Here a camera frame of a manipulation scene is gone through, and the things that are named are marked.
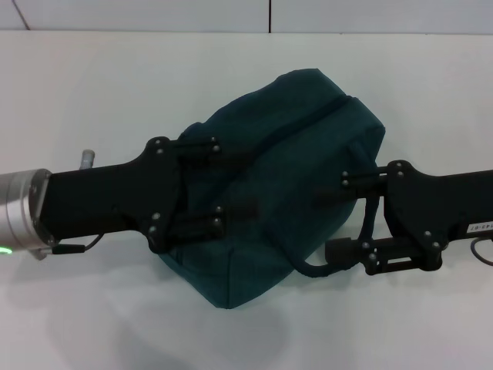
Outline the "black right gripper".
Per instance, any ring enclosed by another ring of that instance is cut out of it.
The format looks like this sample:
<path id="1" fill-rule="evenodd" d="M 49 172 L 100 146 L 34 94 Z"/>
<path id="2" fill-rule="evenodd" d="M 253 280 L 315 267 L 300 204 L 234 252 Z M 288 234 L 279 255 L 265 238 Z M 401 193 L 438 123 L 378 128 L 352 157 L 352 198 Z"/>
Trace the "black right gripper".
<path id="1" fill-rule="evenodd" d="M 367 274 L 436 271 L 452 241 L 492 239 L 492 172 L 432 176 L 395 160 L 370 172 L 341 174 L 338 188 L 314 192 L 314 204 L 342 204 L 384 196 L 384 217 L 393 237 L 325 243 L 335 267 L 363 264 Z"/>

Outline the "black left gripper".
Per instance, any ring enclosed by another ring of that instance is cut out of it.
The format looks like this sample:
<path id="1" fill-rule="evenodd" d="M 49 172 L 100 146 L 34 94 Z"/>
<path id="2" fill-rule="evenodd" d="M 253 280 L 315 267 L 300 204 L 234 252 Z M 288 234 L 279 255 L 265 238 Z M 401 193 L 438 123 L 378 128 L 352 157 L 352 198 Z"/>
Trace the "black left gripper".
<path id="1" fill-rule="evenodd" d="M 230 153 L 215 136 L 153 138 L 127 163 L 51 175 L 40 222 L 57 240 L 138 231 L 149 249 L 161 254 L 166 244 L 221 239 L 234 224 L 259 217 L 256 200 L 183 211 L 173 217 L 182 188 L 179 164 L 236 170 L 250 164 L 250 153 Z"/>

